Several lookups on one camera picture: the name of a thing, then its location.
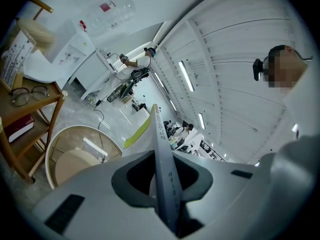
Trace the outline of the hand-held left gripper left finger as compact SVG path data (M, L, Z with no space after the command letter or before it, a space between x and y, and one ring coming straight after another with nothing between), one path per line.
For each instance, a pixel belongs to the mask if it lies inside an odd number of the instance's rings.
M150 155L142 152L91 166L71 177L33 209L46 240L173 240L153 207L134 207L114 191L114 173Z

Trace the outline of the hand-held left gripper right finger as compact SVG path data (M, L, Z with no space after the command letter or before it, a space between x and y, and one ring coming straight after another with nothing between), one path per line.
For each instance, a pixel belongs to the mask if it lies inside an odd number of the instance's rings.
M182 240L264 240L269 222L262 212L271 187L273 154L258 166L173 152L180 181Z

